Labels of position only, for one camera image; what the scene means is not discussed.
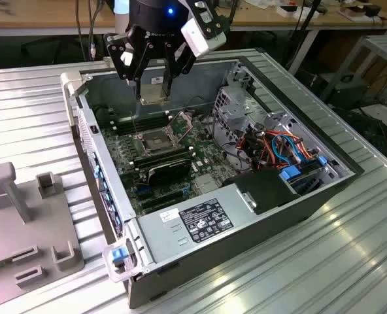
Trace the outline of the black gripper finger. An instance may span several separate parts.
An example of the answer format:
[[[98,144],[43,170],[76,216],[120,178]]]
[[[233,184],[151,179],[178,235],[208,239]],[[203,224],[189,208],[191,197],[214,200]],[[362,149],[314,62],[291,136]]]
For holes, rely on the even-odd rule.
[[[165,43],[165,72],[163,75],[162,94],[165,98],[171,95],[173,79],[186,75],[193,67],[196,57],[190,47],[183,43],[179,48],[171,42]]]
[[[117,33],[107,33],[103,39],[119,78],[132,82],[140,99],[141,77],[151,58],[152,42],[142,38],[141,44],[131,44],[127,35]]]

